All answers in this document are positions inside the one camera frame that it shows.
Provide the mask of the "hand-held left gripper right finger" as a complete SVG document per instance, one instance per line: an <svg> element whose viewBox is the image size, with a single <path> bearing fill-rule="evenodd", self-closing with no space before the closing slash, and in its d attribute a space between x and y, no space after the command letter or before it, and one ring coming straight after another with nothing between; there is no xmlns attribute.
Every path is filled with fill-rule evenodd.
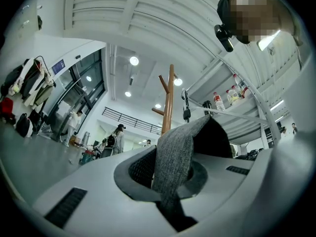
<svg viewBox="0 0 316 237"><path fill-rule="evenodd" d="M182 237L303 237L316 176L316 135L261 151L255 161L197 155L208 180L182 202L197 223Z"/></svg>

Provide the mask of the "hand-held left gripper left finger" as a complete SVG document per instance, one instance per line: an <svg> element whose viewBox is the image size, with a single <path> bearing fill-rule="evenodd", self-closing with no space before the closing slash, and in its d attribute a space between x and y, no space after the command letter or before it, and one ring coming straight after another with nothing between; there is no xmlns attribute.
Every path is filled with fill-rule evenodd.
<svg viewBox="0 0 316 237"><path fill-rule="evenodd" d="M47 189L33 204L41 216L72 189L87 193L64 226L78 237L170 237L177 232L153 202L135 201L116 185L114 171L121 162L145 152L141 147L93 160Z"/></svg>

